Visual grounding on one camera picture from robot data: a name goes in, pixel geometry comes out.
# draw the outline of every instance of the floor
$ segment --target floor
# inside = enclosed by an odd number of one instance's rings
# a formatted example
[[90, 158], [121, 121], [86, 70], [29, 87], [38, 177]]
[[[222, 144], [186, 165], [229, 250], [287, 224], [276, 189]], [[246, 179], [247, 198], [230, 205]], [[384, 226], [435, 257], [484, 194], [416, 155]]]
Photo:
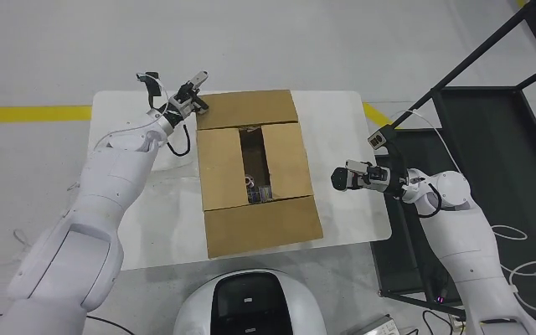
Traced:
[[[203, 69], [210, 74], [207, 90], [356, 90], [393, 115], [515, 10], [509, 0], [7, 0], [0, 4], [0, 106], [89, 105], [99, 90], [140, 90], [137, 71], [159, 71], [173, 88]], [[535, 54], [521, 26], [454, 84], [517, 84], [536, 72]], [[536, 101], [536, 88], [526, 94]], [[440, 125], [432, 106], [421, 112]], [[410, 119], [404, 126], [425, 124]], [[5, 264], [19, 250], [11, 230], [23, 229], [33, 242], [55, 222], [85, 160], [88, 131], [88, 121], [0, 123], [0, 313], [17, 269], [16, 262]], [[377, 297], [368, 244], [123, 271], [92, 314], [136, 334], [171, 334], [191, 292], [223, 272], [251, 267], [304, 281], [329, 334], [385, 313], [403, 333], [425, 330], [422, 309]], [[432, 325], [446, 333], [441, 322]], [[85, 329], [85, 335], [119, 333], [93, 321]]]

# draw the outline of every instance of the cardboard box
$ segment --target cardboard box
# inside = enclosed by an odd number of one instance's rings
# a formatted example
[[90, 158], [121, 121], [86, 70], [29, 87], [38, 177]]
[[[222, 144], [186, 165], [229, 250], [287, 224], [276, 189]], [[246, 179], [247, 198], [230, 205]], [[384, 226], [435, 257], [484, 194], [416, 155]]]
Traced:
[[[203, 99], [210, 110], [198, 116], [197, 143], [209, 258], [321, 239], [291, 92]], [[250, 203], [246, 174], [270, 185], [271, 201]]]

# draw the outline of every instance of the yellow stripe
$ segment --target yellow stripe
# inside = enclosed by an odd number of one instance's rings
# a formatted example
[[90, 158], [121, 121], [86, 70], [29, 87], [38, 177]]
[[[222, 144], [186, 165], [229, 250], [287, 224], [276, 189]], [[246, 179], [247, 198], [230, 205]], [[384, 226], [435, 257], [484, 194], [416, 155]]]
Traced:
[[[364, 102], [366, 117], [378, 126], [391, 124], [391, 120], [370, 104]], [[30, 106], [0, 107], [0, 123], [43, 121], [88, 121], [91, 106]]]
[[365, 116], [380, 128], [382, 126], [390, 125], [391, 123], [393, 123], [387, 116], [382, 114], [381, 111], [378, 111], [366, 102], [363, 103], [363, 109], [365, 110]]
[[87, 120], [91, 120], [91, 106], [0, 107], [0, 123]]

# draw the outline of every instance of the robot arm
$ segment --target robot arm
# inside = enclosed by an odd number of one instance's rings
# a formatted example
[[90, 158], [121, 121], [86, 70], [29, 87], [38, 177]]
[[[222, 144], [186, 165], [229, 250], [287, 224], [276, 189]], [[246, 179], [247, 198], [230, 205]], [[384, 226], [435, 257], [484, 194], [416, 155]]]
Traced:
[[1, 334], [82, 333], [87, 312], [105, 300], [121, 269], [117, 229], [123, 214], [141, 194], [175, 126], [208, 109], [197, 97], [206, 79], [200, 72], [165, 106], [152, 108], [140, 126], [113, 131], [97, 143], [80, 175], [77, 199], [39, 237], [12, 279], [8, 295], [14, 303], [0, 319]]
[[[347, 161], [346, 167], [333, 173], [332, 184], [342, 191], [372, 189], [415, 204], [431, 249], [456, 284], [466, 310], [468, 335], [536, 334], [536, 322], [519, 305], [504, 278], [492, 228], [460, 173], [427, 176], [408, 169], [402, 178], [386, 167]], [[504, 318], [516, 323], [481, 325]]]

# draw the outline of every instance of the table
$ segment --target table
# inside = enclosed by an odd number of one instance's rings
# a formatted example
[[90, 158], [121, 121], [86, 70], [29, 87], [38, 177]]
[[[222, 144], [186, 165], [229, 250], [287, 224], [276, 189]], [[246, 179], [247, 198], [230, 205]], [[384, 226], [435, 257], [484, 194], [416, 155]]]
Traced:
[[[333, 169], [343, 166], [347, 159], [375, 163], [374, 151], [367, 143], [369, 130], [359, 94], [299, 90], [291, 93], [302, 128], [324, 238], [228, 257], [348, 245], [386, 240], [391, 236], [381, 193], [338, 192], [331, 185]], [[88, 148], [108, 131], [128, 128], [132, 120], [147, 110], [146, 92], [97, 93]], [[177, 158], [163, 147], [142, 195], [121, 221], [119, 237], [125, 251], [122, 270], [209, 259], [198, 177], [195, 117], [189, 117], [186, 123], [192, 135], [191, 153]], [[177, 151], [182, 151], [183, 131], [172, 134], [170, 142]]]

